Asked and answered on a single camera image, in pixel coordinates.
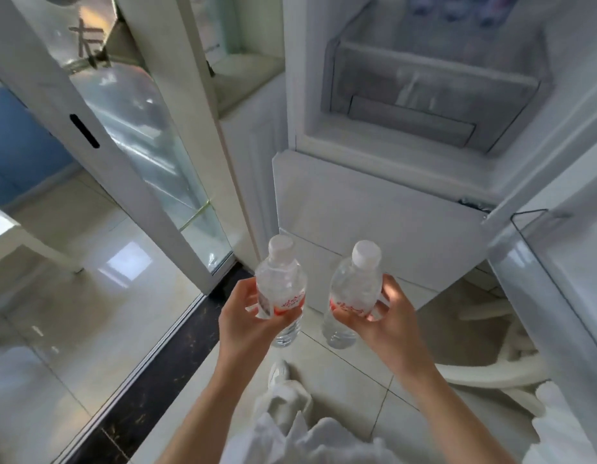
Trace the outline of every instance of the dark marble threshold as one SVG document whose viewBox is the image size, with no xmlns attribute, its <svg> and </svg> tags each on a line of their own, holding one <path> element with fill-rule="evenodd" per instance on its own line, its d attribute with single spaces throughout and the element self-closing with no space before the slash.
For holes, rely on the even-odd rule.
<svg viewBox="0 0 597 464">
<path fill-rule="evenodd" d="M 216 345 L 219 313 L 237 281 L 251 276 L 241 264 L 230 269 L 67 463 L 128 462 Z"/>
</svg>

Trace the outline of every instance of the white sneaker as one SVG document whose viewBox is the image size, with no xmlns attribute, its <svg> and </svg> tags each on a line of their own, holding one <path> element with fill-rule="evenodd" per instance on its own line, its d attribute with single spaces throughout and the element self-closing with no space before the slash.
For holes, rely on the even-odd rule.
<svg viewBox="0 0 597 464">
<path fill-rule="evenodd" d="M 268 374 L 268 389 L 290 379 L 290 366 L 284 360 L 277 360 Z"/>
</svg>

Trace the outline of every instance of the water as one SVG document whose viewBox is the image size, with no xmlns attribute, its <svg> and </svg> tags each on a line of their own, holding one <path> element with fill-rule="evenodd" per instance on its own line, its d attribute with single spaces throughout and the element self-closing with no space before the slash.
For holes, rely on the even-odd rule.
<svg viewBox="0 0 597 464">
<path fill-rule="evenodd" d="M 329 309 L 322 324 L 326 343 L 338 350 L 356 342 L 356 333 L 333 317 L 334 309 L 345 309 L 366 317 L 382 289 L 380 248 L 371 241 L 359 241 L 352 257 L 343 259 L 331 279 Z"/>
<path fill-rule="evenodd" d="M 288 236 L 274 236 L 268 244 L 269 257 L 256 269 L 260 317 L 282 315 L 305 304 L 307 275 L 294 258 L 294 242 Z M 299 317 L 275 337 L 271 344 L 286 347 L 300 332 Z"/>
</svg>

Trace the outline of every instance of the tile floor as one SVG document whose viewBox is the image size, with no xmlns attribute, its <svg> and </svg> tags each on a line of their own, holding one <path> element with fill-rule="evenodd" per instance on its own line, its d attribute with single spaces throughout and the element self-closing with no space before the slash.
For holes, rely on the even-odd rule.
<svg viewBox="0 0 597 464">
<path fill-rule="evenodd" d="M 47 464 L 200 291 L 84 171 L 11 216 L 85 267 L 0 262 L 0 464 Z"/>
<path fill-rule="evenodd" d="M 456 319 L 460 307 L 494 298 L 461 280 L 418 312 L 436 361 L 479 365 L 494 359 L 506 325 L 498 319 L 478 323 Z M 321 321 L 319 312 L 306 308 L 302 333 L 297 340 L 286 349 L 269 351 L 241 397 L 230 436 L 248 425 L 255 398 L 266 388 L 268 371 L 274 360 L 281 357 L 292 365 L 293 377 L 313 395 L 316 420 L 332 416 L 364 440 L 382 437 L 407 463 L 444 462 L 412 398 L 384 364 L 360 341 L 348 350 L 328 348 L 320 334 Z M 208 383 L 217 355 L 218 345 L 133 455 L 134 464 L 155 462 Z M 487 398 L 468 389 L 457 391 L 517 460 L 537 441 L 530 418 L 506 398 L 498 395 Z"/>
</svg>

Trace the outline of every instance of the freezer compartment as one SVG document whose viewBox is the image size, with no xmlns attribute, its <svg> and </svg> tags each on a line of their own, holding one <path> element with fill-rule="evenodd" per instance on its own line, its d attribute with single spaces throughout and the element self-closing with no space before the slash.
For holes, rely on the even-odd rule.
<svg viewBox="0 0 597 464">
<path fill-rule="evenodd" d="M 538 28 L 485 30 L 374 2 L 327 46 L 323 109 L 487 153 L 550 91 Z"/>
</svg>

